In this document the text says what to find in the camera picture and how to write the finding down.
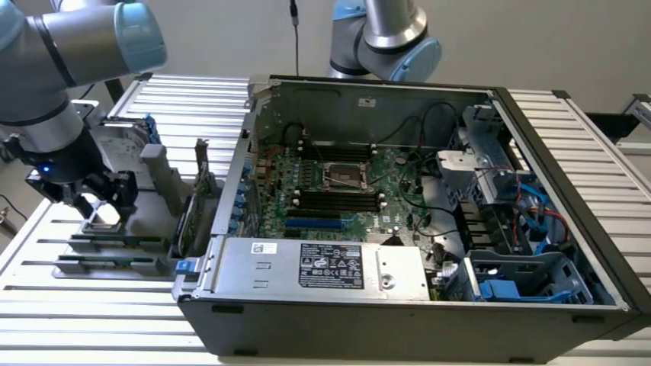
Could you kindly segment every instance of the regulatory symbols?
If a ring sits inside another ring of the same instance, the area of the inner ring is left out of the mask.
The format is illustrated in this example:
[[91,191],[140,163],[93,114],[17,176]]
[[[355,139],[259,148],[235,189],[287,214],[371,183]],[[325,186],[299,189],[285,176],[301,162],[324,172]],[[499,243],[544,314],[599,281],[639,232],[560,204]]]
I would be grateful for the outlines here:
[[316,268],[325,268],[328,266],[328,259],[327,258],[319,258],[319,259],[316,259],[313,266]]
[[312,261],[313,261],[313,258],[311,258],[311,257],[303,257],[301,258],[301,267],[311,268],[312,267]]

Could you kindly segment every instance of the black cable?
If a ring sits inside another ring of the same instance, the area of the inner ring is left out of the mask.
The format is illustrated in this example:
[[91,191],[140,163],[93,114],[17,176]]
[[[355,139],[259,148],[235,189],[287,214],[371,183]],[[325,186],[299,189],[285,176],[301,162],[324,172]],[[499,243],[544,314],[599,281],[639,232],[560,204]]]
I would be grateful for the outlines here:
[[419,122],[420,124],[423,124],[421,122],[421,119],[417,118],[416,116],[408,116],[400,123],[400,126],[397,126],[397,128],[387,135],[387,137],[384,137],[381,140],[379,140],[376,143],[383,143],[384,141],[387,141],[388,139],[391,139],[393,137],[393,135],[401,130],[401,128],[405,126],[407,122],[409,122],[412,119],[416,120],[416,122]]
[[297,76],[299,72],[297,72],[297,6],[296,6],[296,0],[289,0],[289,15],[292,17],[293,38],[296,41],[295,46],[293,46],[293,55],[295,55],[296,76]]
[[[400,179],[397,179],[397,184],[400,184],[400,182],[403,181],[404,177],[407,176],[407,171],[409,170],[411,166],[413,164],[416,164],[417,162],[420,162],[423,165],[425,165],[428,162],[431,161],[435,161],[436,158],[428,158],[425,160],[423,160],[421,162],[420,161],[415,161],[412,162],[411,164],[408,164],[405,167],[404,167],[404,172],[400,176]],[[441,208],[441,207],[433,207],[433,206],[427,206],[424,204],[416,204],[415,202],[412,202],[405,196],[404,196],[404,192],[403,190],[400,189],[400,197],[401,199],[404,200],[404,202],[407,202],[408,204],[411,204],[413,207],[417,207],[417,208],[425,208],[427,210],[436,210],[436,211],[443,211],[445,214],[451,215],[452,217],[455,216],[455,214],[445,208]]]
[[10,200],[9,198],[6,198],[6,196],[4,194],[0,194],[0,197],[4,198],[4,201],[6,201],[6,203],[9,204],[10,208],[13,209],[13,211],[24,218],[24,220],[27,221],[28,220],[28,217],[24,216],[24,213],[20,212],[20,210],[16,208],[16,206],[10,203]]
[[299,75],[297,72],[297,25],[293,26],[293,38],[296,39],[296,44],[293,46],[293,55],[295,55],[295,64],[296,64],[296,76]]
[[88,89],[85,90],[85,92],[81,94],[81,96],[79,97],[79,99],[84,99],[85,97],[88,97],[88,93],[91,92],[92,88],[95,88],[95,84],[92,84]]
[[451,104],[451,103],[447,103],[445,101],[436,101],[435,103],[429,104],[429,106],[427,107],[425,109],[425,113],[423,114],[423,129],[424,129],[424,126],[425,126],[425,121],[427,121],[427,115],[429,114],[431,110],[433,109],[433,107],[437,107],[440,105],[444,105],[445,107],[448,107],[451,110],[452,110],[452,113],[453,113],[453,117],[455,117],[455,128],[456,130],[460,129],[460,123],[459,123],[459,119],[460,119],[460,114],[459,114],[459,111],[456,110],[456,107]]
[[445,231],[444,233],[440,233],[440,234],[425,234],[423,231],[420,231],[420,223],[423,222],[423,219],[429,216],[431,214],[427,213],[425,215],[421,216],[420,219],[417,219],[417,223],[416,223],[416,231],[420,235],[423,235],[425,238],[436,238],[439,236],[443,236],[443,235],[447,235],[449,233],[460,233],[460,231],[457,229],[453,229],[453,230],[448,230]]
[[284,145],[285,144],[287,130],[292,126],[299,126],[301,128],[301,130],[305,128],[305,126],[300,122],[289,122],[288,124],[285,124],[285,126],[283,127],[283,133],[280,135],[280,145]]

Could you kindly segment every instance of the wire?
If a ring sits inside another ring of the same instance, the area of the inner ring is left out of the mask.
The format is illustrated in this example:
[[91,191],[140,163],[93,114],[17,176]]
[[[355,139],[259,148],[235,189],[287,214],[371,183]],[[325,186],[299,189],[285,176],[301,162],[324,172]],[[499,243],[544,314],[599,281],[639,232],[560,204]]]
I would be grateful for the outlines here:
[[[537,207],[529,207],[528,211],[529,212],[537,212]],[[569,234],[569,229],[568,229],[568,226],[567,226],[565,218],[563,217],[563,215],[560,213],[553,212],[548,208],[545,208],[545,212],[544,212],[543,215],[544,216],[548,215],[548,216],[553,217],[557,221],[560,221],[560,223],[563,224],[563,230],[564,230],[564,233],[563,233],[563,242],[567,242],[568,234]]]
[[408,116],[400,123],[400,126],[397,126],[397,128],[383,138],[380,139],[376,143],[380,144],[383,143],[384,141],[387,141],[388,139],[391,139],[393,137],[393,135],[396,135],[396,133],[401,130],[401,128],[405,126],[407,122],[409,122],[411,120],[415,120],[416,122],[420,123],[420,125],[423,125],[423,121],[420,118],[417,118],[417,116]]
[[460,123],[459,123],[459,119],[460,119],[460,113],[459,113],[459,110],[456,110],[456,107],[445,102],[445,101],[436,101],[435,103],[429,104],[429,106],[427,107],[425,109],[425,113],[423,114],[423,118],[421,118],[421,143],[424,144],[425,143],[425,122],[427,122],[427,115],[429,114],[431,110],[433,109],[433,107],[437,107],[437,106],[445,106],[449,108],[449,110],[452,111],[452,114],[453,114],[453,118],[455,118],[455,128],[456,130],[460,129]]
[[423,219],[427,217],[427,216],[431,216],[429,213],[424,214],[420,219],[417,219],[417,222],[416,222],[416,231],[420,235],[423,235],[424,237],[427,238],[436,238],[439,236],[443,236],[443,235],[447,235],[449,233],[460,233],[460,231],[457,229],[453,229],[453,230],[448,230],[445,231],[444,233],[440,233],[440,234],[425,234],[423,231],[420,231],[420,223],[423,222]]
[[445,107],[448,107],[451,110],[452,110],[452,113],[455,115],[455,125],[456,125],[456,129],[459,130],[460,129],[460,124],[459,124],[459,111],[456,110],[456,107],[451,104],[451,103],[447,103],[445,101],[436,101],[435,103],[429,104],[429,107],[427,107],[425,109],[425,113],[423,114],[423,121],[427,120],[427,115],[429,114],[431,110],[433,107],[437,107],[440,105],[444,105]]
[[329,178],[327,176],[324,176],[325,179],[331,180],[331,181],[335,181],[336,183],[341,184],[341,185],[348,185],[351,187],[355,187],[355,188],[359,188],[359,185],[352,185],[349,183],[345,183],[344,181],[337,181],[335,178]]
[[[413,164],[416,164],[417,162],[420,162],[423,165],[425,165],[428,162],[436,160],[436,158],[428,158],[425,160],[421,160],[421,161],[415,161],[415,162],[411,162],[411,164],[408,164],[405,167],[404,167],[404,172],[400,176],[400,179],[397,179],[397,184],[400,184],[400,182],[403,181],[404,177],[407,176],[407,171],[409,170],[411,166],[413,166]],[[400,192],[400,197],[401,199],[404,200],[404,202],[407,202],[408,204],[411,204],[413,207],[417,207],[417,208],[425,208],[427,210],[436,210],[436,211],[443,211],[445,214],[451,215],[452,217],[455,216],[455,214],[445,208],[441,208],[441,207],[433,207],[433,206],[427,206],[424,204],[416,204],[415,202],[412,202],[405,196],[404,196],[404,192],[403,190],[400,189],[399,190]]]
[[297,6],[296,6],[296,0],[289,0],[289,16],[292,17],[292,25],[293,25],[293,38],[296,40],[295,46],[293,46],[293,55],[296,56],[296,76],[297,74]]
[[88,93],[91,92],[92,88],[95,88],[95,84],[92,84],[88,89],[85,89],[85,92],[81,94],[81,96],[79,97],[79,99],[84,99],[85,97],[88,97]]
[[297,25],[293,26],[293,38],[296,39],[296,44],[293,45],[293,55],[295,55],[295,65],[296,65],[296,76],[299,76],[297,72]]
[[6,203],[9,204],[10,208],[13,209],[13,211],[23,217],[23,219],[27,221],[28,220],[28,217],[24,215],[23,212],[20,212],[20,210],[16,208],[16,206],[10,203],[10,200],[9,198],[6,198],[6,196],[4,194],[0,194],[0,197],[4,198],[4,201],[6,201]]
[[287,131],[292,126],[299,126],[301,130],[305,129],[305,126],[300,122],[289,122],[288,124],[285,124],[285,126],[283,127],[283,133],[280,135],[280,145],[285,144]]
[[385,172],[384,174],[381,174],[376,179],[373,179],[372,181],[369,181],[368,182],[368,185],[372,185],[372,184],[377,183],[377,181],[381,178],[384,178],[387,175],[389,175],[391,173],[393,173],[396,170],[397,170],[397,168],[391,169],[388,172]]

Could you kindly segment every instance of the slatted work table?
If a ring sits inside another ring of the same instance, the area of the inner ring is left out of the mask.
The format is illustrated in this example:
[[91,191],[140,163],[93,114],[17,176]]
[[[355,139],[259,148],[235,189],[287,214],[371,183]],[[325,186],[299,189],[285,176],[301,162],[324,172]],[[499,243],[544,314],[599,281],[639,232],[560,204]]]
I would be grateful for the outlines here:
[[[651,220],[651,206],[637,187],[636,171],[631,173],[625,159],[601,141],[600,133],[569,101],[556,99],[547,91],[512,94],[641,281],[651,287],[651,225],[633,222]],[[245,79],[155,75],[132,84],[112,114],[141,117],[152,113],[171,165],[188,178],[196,173],[195,140],[209,139],[211,170],[223,178],[247,112],[245,99]],[[209,355],[172,300],[171,282],[55,279],[51,263],[63,253],[79,222],[73,209],[44,201],[0,256],[0,364],[311,363]],[[651,329],[620,342],[589,342],[551,364],[651,364]]]

